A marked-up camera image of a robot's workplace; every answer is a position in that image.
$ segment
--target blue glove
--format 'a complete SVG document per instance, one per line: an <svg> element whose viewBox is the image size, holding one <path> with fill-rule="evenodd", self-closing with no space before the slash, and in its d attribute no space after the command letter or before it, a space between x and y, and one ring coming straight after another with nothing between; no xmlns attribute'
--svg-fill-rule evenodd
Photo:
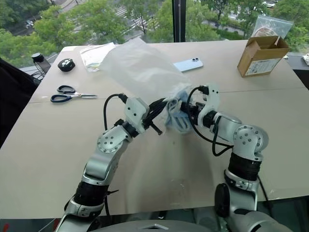
<svg viewBox="0 0 309 232"><path fill-rule="evenodd" d="M192 128L188 114L180 110L182 102L187 102L187 100L188 94L183 90L166 105L168 112L166 127L173 128L181 134L188 133Z"/></svg>

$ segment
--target table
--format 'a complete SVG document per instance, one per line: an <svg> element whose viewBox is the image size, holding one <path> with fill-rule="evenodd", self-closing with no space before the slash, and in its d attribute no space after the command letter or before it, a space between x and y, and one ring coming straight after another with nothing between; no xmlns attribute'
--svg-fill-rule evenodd
<svg viewBox="0 0 309 232"><path fill-rule="evenodd" d="M237 64L246 41L152 44L173 62L198 57L204 67L187 72L194 85L220 86L219 110L269 134L260 176L270 199L309 194L309 92L281 60L268 76L242 78ZM127 91L102 74L88 74L81 47L61 52L0 150L0 218L56 218L74 194L84 165L104 131L102 108L107 96ZM62 73L56 66L73 58L76 67ZM59 85L70 84L96 100L52 104ZM109 127L123 118L123 104L112 99ZM162 120L157 122L163 128ZM224 181L229 154L214 157L211 145L194 133L148 130L121 157L109 196L112 214L214 205L214 190Z"/></svg>

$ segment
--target brown cardboard box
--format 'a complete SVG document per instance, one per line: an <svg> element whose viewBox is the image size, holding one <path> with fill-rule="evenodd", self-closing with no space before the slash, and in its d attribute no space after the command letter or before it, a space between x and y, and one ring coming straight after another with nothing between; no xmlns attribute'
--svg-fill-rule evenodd
<svg viewBox="0 0 309 232"><path fill-rule="evenodd" d="M289 49L278 36L251 37L237 68L242 77L269 74Z"/></svg>

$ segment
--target label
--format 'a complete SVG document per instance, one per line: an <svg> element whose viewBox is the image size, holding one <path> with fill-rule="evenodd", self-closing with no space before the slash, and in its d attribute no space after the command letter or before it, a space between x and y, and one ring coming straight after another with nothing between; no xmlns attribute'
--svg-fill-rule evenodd
<svg viewBox="0 0 309 232"><path fill-rule="evenodd" d="M245 76L270 72L279 60L281 58L254 60L251 62Z"/></svg>

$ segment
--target scissors blade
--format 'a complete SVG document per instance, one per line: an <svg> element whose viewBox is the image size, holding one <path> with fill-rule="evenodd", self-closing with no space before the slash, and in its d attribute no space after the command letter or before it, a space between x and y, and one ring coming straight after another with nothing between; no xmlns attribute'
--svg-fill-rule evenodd
<svg viewBox="0 0 309 232"><path fill-rule="evenodd" d="M98 96L95 94L82 94L82 98L97 98Z"/></svg>

